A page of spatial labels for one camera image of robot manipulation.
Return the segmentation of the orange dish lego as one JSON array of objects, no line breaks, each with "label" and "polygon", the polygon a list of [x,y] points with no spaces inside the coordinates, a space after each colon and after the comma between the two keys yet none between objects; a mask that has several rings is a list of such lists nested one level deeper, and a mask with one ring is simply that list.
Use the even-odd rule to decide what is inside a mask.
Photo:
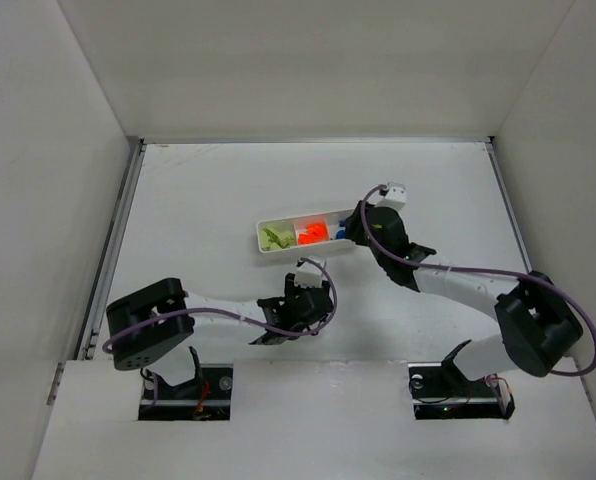
[{"label": "orange dish lego", "polygon": [[307,244],[313,244],[313,243],[315,243],[315,242],[316,242],[316,238],[315,238],[315,237],[313,237],[313,236],[311,236],[311,235],[308,235],[308,234],[306,234],[306,233],[304,233],[304,234],[300,234],[300,235],[298,236],[298,240],[297,240],[297,244],[298,244],[298,245],[307,245]]},{"label": "orange dish lego", "polygon": [[327,225],[325,223],[313,223],[306,227],[306,235],[313,241],[326,241],[329,239]]}]

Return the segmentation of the light green lego brick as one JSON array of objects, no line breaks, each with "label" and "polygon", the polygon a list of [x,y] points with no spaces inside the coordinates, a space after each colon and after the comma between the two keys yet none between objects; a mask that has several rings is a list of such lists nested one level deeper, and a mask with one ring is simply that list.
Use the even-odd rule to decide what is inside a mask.
[{"label": "light green lego brick", "polygon": [[273,227],[265,227],[259,231],[259,242],[263,251],[284,250],[296,245],[291,231],[279,231]]}]

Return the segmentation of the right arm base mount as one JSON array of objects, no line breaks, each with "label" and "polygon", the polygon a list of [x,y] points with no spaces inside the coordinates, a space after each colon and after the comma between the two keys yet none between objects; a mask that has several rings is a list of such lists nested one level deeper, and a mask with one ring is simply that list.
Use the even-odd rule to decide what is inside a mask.
[{"label": "right arm base mount", "polygon": [[416,420],[511,419],[516,404],[506,379],[492,374],[468,380],[455,365],[455,357],[468,344],[462,342],[440,362],[408,365]]}]

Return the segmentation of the white sorting tray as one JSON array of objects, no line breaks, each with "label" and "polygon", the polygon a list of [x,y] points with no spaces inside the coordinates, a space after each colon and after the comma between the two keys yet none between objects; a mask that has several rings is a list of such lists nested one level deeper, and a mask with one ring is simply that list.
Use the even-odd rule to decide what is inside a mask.
[{"label": "white sorting tray", "polygon": [[[337,238],[336,234],[341,230],[339,223],[349,217],[354,208],[354,204],[334,202],[300,207],[291,212],[264,213],[262,219],[256,223],[258,250],[264,258],[278,262],[297,261],[300,257],[307,256],[329,258],[346,254],[355,248],[355,244],[351,240]],[[312,244],[296,244],[280,250],[270,250],[263,246],[262,232],[265,228],[289,232],[294,240],[298,241],[299,235],[305,234],[307,226],[313,223],[324,223],[327,226],[327,240]]]}]

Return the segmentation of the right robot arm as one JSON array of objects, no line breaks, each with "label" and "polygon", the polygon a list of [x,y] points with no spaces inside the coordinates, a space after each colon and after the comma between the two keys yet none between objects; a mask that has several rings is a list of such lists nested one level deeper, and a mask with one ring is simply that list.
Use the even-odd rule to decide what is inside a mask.
[{"label": "right robot arm", "polygon": [[540,272],[505,279],[433,269],[437,252],[410,241],[400,214],[388,206],[359,203],[344,228],[345,238],[369,248],[396,285],[452,300],[496,322],[497,334],[465,340],[440,362],[452,386],[515,369],[545,377],[583,335],[579,320]]}]

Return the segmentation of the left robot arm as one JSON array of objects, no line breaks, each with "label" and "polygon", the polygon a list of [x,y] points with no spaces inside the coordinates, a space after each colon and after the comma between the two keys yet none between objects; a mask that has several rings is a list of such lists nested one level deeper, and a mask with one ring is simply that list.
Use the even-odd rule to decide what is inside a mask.
[{"label": "left robot arm", "polygon": [[317,285],[305,286],[289,273],[281,295],[247,302],[202,297],[169,277],[107,306],[109,339],[102,351],[112,356],[118,371],[145,369],[179,386],[199,372],[199,362],[184,356],[190,338],[279,346],[318,335],[337,307],[336,288],[325,275]]}]

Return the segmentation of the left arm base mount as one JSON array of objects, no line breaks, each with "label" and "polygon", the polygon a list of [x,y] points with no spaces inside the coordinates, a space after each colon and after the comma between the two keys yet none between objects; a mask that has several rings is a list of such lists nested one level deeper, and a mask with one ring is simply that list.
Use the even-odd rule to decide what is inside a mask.
[{"label": "left arm base mount", "polygon": [[141,369],[142,396],[139,421],[228,421],[234,368],[232,364],[203,364],[190,347],[193,376],[177,386],[168,385],[150,370]]}]

